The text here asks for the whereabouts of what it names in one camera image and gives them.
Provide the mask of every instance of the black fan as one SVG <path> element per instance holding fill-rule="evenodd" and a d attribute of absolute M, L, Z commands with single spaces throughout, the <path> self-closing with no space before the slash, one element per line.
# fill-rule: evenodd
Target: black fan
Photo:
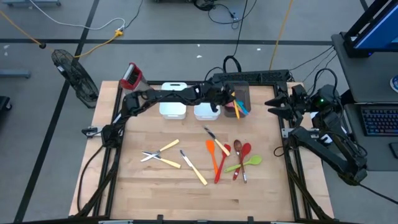
<path fill-rule="evenodd" d="M 58 71 L 76 91 L 76 96 L 88 108 L 95 108 L 98 88 L 80 63 L 66 50 L 54 50 L 51 59 Z"/>

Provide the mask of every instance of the red spoon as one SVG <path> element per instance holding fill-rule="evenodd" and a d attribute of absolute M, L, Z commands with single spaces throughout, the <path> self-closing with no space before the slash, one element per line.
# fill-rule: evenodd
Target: red spoon
<path fill-rule="evenodd" d="M 224 147 L 225 147 L 229 152 L 231 152 L 231 146 L 229 146 L 229 145 L 227 145 L 227 144 L 224 144 Z M 221 164 L 220 164 L 220 167 L 218 168 L 216 178 L 214 179 L 214 183 L 215 183 L 215 184 L 217 184 L 218 181 L 219 181 L 219 179 L 220 179 L 220 175 L 221 175 L 221 171 L 223 170 L 223 165 L 224 165 L 224 160 L 225 160 L 225 158 L 226 158 L 226 154 L 225 154 L 225 152 L 223 151 L 223 160 L 221 160 Z"/>
<path fill-rule="evenodd" d="M 244 159 L 244 157 L 249 154 L 251 151 L 251 145 L 249 143 L 244 143 L 243 148 L 242 148 L 242 161 Z M 232 178 L 233 180 L 236 180 L 236 178 L 238 177 L 239 171 L 241 170 L 241 168 L 236 168 L 235 173 L 234 173 L 234 177 Z"/>

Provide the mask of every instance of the concrete floor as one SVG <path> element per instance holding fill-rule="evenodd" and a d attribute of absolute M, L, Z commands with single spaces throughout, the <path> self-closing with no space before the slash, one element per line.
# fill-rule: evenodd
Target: concrete floor
<path fill-rule="evenodd" d="M 96 0 L 61 2 L 62 7 L 49 4 L 43 10 L 60 22 L 84 24 Z M 129 21 L 139 2 L 100 0 L 92 26 L 101 26 L 114 17 Z M 182 2 L 164 0 L 155 4 L 144 0 L 139 17 L 121 39 L 146 40 L 147 44 L 110 44 L 82 58 L 81 64 L 96 84 L 99 86 L 103 80 L 118 80 L 129 62 L 136 62 L 148 80 L 202 80 L 210 68 L 220 66 L 225 55 L 233 53 L 235 45 L 215 44 L 212 40 L 235 40 L 238 30 L 215 24 L 206 12 Z M 243 10 L 244 1 L 220 2 L 231 6 L 238 17 Z M 276 40 L 288 4 L 289 0 L 259 0 L 244 21 L 241 38 Z M 0 10 L 34 37 L 59 42 L 48 44 L 49 47 L 74 54 L 83 30 L 57 25 L 28 6 L 10 8 L 0 4 Z M 328 42 L 332 34 L 349 29 L 362 13 L 359 0 L 294 1 L 282 36 L 282 40 L 293 40 L 294 45 L 280 45 L 272 68 L 293 68 L 318 55 L 328 48 L 319 41 Z M 212 14 L 219 20 L 229 19 L 221 9 Z M 115 22 L 103 30 L 89 31 L 87 42 L 108 39 L 119 26 Z M 35 44 L 23 44 L 28 41 L 4 19 L 0 19 L 0 27 L 4 31 L 0 33 L 0 67 L 25 68 L 32 72 L 30 79 L 0 79 L 0 95 L 10 96 L 14 105 L 0 126 L 0 223 L 7 223 L 13 222 L 16 215 L 57 104 L 63 78 L 52 64 L 49 51 L 40 50 Z M 192 41 L 189 44 L 179 44 L 179 41 L 166 44 L 168 40 Z M 83 52 L 93 46 L 95 44 L 85 44 Z M 271 44 L 241 44 L 236 58 L 244 71 L 267 70 L 273 48 Z M 295 79 L 303 81 L 322 58 L 294 70 Z M 329 67 L 338 75 L 340 93 L 347 90 L 337 58 Z M 305 81 L 306 87 L 312 82 L 313 75 Z M 324 75 L 317 86 L 332 82 L 332 77 Z M 93 110 L 85 108 L 70 90 L 24 221 L 67 217 L 86 142 L 80 130 L 91 123 L 92 115 Z M 395 205 L 363 189 L 347 186 L 328 165 L 324 170 L 336 218 L 359 223 L 396 222 Z M 370 172 L 364 183 L 397 199 L 394 194 L 398 188 L 397 180 L 398 172 Z"/>

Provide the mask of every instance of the white container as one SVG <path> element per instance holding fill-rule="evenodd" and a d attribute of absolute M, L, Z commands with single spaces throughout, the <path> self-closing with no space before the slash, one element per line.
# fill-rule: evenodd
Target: white container
<path fill-rule="evenodd" d="M 193 113 L 199 121 L 215 121 L 221 114 L 220 106 L 217 106 L 217 109 L 218 111 L 214 113 L 209 103 L 201 103 L 194 107 Z"/>
<path fill-rule="evenodd" d="M 162 90 L 183 90 L 186 83 L 163 83 Z M 182 103 L 160 103 L 159 112 L 165 119 L 184 119 L 187 106 Z"/>

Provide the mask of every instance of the caster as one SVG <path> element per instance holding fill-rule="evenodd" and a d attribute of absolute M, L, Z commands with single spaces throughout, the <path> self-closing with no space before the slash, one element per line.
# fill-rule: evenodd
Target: caster
<path fill-rule="evenodd" d="M 11 109 L 12 109 L 12 104 L 8 103 L 7 106 L 6 106 L 6 110 L 10 111 Z"/>

